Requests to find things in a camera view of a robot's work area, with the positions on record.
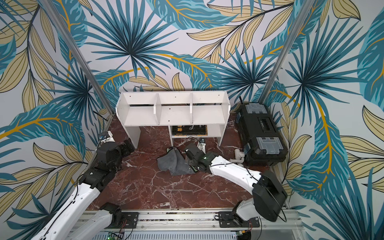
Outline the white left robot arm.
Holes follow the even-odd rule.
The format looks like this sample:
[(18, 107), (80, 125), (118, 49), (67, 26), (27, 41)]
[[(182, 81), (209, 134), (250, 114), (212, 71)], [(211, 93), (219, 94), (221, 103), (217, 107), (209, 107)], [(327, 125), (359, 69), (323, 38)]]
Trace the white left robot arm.
[(34, 240), (90, 240), (109, 226), (119, 226), (123, 214), (119, 206), (107, 203), (76, 230), (73, 227), (88, 206), (111, 182), (122, 165), (123, 158), (135, 151), (130, 140), (116, 143), (106, 139), (96, 151), (94, 166), (79, 179), (76, 189), (54, 217), (40, 230)]

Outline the grey cleaning cloth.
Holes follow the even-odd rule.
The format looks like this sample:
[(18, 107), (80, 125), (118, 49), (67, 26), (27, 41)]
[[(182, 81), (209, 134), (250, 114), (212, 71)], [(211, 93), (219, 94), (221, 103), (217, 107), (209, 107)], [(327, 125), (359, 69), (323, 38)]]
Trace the grey cleaning cloth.
[(176, 147), (169, 148), (164, 156), (157, 158), (157, 163), (161, 171), (169, 171), (172, 176), (191, 175), (195, 173)]

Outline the black yellow tool tray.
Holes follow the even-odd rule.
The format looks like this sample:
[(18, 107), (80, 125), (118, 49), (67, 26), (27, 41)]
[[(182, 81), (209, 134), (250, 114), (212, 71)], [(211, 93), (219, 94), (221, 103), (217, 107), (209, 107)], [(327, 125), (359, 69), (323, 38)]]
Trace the black yellow tool tray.
[(171, 130), (173, 136), (206, 136), (207, 127), (207, 125), (172, 126)]

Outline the white PVC pipe fitting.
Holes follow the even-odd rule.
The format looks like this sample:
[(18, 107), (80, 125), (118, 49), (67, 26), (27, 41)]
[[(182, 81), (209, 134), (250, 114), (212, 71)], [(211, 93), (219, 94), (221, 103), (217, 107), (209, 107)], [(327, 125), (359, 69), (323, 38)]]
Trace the white PVC pipe fitting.
[(234, 159), (230, 159), (230, 162), (236, 163), (236, 164), (242, 164), (245, 161), (245, 154), (240, 149), (234, 150)]

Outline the white wooden bookshelf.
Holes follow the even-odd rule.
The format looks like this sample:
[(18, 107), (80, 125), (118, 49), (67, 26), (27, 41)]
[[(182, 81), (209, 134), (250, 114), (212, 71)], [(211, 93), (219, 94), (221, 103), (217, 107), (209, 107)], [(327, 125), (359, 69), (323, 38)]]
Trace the white wooden bookshelf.
[(135, 148), (141, 127), (207, 126), (207, 138), (221, 144), (230, 117), (226, 91), (123, 92), (116, 115)]

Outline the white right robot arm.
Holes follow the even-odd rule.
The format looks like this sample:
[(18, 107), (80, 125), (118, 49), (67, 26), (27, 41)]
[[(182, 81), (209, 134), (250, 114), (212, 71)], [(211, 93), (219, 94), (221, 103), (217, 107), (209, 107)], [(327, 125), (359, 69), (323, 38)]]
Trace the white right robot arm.
[(225, 228), (250, 228), (253, 222), (260, 223), (261, 218), (276, 222), (284, 213), (288, 194), (273, 172), (249, 170), (214, 152), (204, 153), (194, 144), (187, 145), (185, 153), (194, 171), (227, 179), (252, 195), (249, 200), (238, 202), (230, 213), (218, 214)]

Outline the green circuit board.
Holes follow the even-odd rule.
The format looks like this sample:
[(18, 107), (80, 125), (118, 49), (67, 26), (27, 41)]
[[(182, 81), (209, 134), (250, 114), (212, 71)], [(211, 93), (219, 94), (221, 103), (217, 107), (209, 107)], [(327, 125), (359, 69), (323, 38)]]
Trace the green circuit board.
[(124, 234), (118, 232), (108, 232), (106, 240), (123, 240)]

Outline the aluminium corner post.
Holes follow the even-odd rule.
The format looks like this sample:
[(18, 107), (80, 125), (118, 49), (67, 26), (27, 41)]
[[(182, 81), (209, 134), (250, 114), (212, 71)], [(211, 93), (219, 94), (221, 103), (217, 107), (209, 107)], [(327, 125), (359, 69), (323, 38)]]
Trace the aluminium corner post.
[(306, 21), (306, 17), (311, 10), (311, 7), (315, 1), (297, 1), (294, 4), (294, 11), (291, 15), (291, 19), (287, 23), (287, 27), (284, 31), (284, 38), (276, 38), (276, 40), (270, 45), (270, 47), (274, 46), (273, 50), (268, 51), (267, 57), (272, 57), (272, 53), (278, 53), (276, 57), (274, 57), (274, 66), (269, 74), (269, 77), (264, 85), (263, 91), (259, 97), (258, 102), (260, 104), (264, 104), (266, 102), (269, 91), (272, 88), (272, 85), (278, 75), (278, 72), (291, 50), (300, 30), (304, 22)]
[(54, 6), (53, 1), (42, 0), (42, 1), (39, 1), (39, 3), (44, 8), (44, 10), (47, 12), (47, 14), (51, 18), (53, 24), (56, 26), (58, 32), (63, 37), (64, 41), (66, 42), (67, 46), (69, 47), (69, 50), (72, 52), (78, 65), (82, 68), (87, 79), (89, 80), (89, 82), (93, 86), (94, 91), (98, 94), (102, 104), (107, 109), (109, 114), (113, 116), (115, 114), (115, 110), (110, 106), (109, 101), (105, 97), (100, 85), (98, 84), (94, 74), (92, 73), (89, 65), (87, 64), (86, 59), (82, 55), (82, 53), (81, 53), (76, 41), (74, 40), (72, 34), (69, 32), (68, 28), (66, 28), (65, 22), (61, 18), (56, 7)]

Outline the left aluminium corner post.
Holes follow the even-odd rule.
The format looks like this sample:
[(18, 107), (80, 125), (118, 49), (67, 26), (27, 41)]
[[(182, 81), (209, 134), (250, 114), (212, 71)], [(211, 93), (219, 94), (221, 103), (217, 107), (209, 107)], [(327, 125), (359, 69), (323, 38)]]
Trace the left aluminium corner post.
[(47, 14), (51, 18), (53, 24), (56, 26), (58, 32), (63, 37), (64, 41), (66, 42), (67, 46), (69, 47), (69, 50), (72, 52), (78, 65), (82, 68), (87, 79), (89, 80), (89, 82), (93, 86), (94, 91), (98, 94), (102, 104), (107, 109), (109, 114), (113, 116), (115, 114), (115, 110), (110, 106), (109, 101), (105, 97), (100, 85), (98, 84), (94, 74), (92, 73), (89, 65), (87, 64), (86, 59), (82, 55), (82, 53), (81, 53), (76, 41), (74, 40), (72, 34), (69, 32), (68, 28), (66, 28), (65, 22), (61, 18), (56, 7), (54, 6), (53, 1), (42, 0), (42, 1), (39, 1), (39, 3), (44, 8), (44, 10), (47, 12)]

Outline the right aluminium corner post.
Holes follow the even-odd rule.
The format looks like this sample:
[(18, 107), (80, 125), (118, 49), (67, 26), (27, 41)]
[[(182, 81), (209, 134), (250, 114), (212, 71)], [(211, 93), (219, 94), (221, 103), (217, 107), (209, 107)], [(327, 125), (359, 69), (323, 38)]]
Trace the right aluminium corner post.
[(315, 1), (297, 1), (294, 4), (294, 11), (291, 15), (291, 19), (287, 23), (287, 27), (284, 31), (284, 38), (276, 38), (276, 40), (270, 45), (270, 47), (274, 46), (273, 50), (268, 51), (267, 57), (272, 57), (272, 53), (278, 53), (276, 57), (274, 57), (274, 66), (269, 74), (269, 77), (264, 85), (263, 91), (259, 97), (258, 102), (260, 104), (264, 104), (266, 102), (269, 91), (272, 88), (272, 85), (278, 75), (278, 72), (291, 50), (300, 30), (304, 22), (306, 21), (306, 17), (311, 10), (311, 7)]

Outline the black plastic toolbox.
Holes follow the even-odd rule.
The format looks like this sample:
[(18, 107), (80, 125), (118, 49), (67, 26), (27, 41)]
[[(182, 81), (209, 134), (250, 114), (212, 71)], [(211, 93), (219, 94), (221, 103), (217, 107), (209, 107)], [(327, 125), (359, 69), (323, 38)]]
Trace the black plastic toolbox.
[(247, 166), (274, 166), (285, 161), (288, 149), (264, 105), (241, 104), (236, 110), (236, 127)]

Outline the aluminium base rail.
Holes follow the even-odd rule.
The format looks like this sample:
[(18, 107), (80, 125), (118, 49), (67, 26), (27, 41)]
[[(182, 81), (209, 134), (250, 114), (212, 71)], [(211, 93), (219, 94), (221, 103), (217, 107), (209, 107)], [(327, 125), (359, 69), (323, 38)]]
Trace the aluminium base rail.
[(91, 240), (99, 232), (117, 229), (119, 233), (129, 230), (124, 236), (131, 239), (134, 234), (148, 235), (156, 232), (155, 239), (161, 234), (170, 237), (172, 231), (184, 231), (192, 234), (193, 240), (204, 239), (208, 231), (239, 232), (258, 231), (265, 236), (269, 231), (282, 231), (283, 239), (293, 234), (297, 240), (306, 240), (306, 231), (298, 211), (283, 210), (271, 222), (251, 209), (243, 217), (229, 208), (180, 209), (180, 210), (136, 210), (122, 211), (119, 206), (107, 204), (93, 216), (75, 210), (73, 205), (59, 210), (55, 216), (33, 238), (35, 240)]

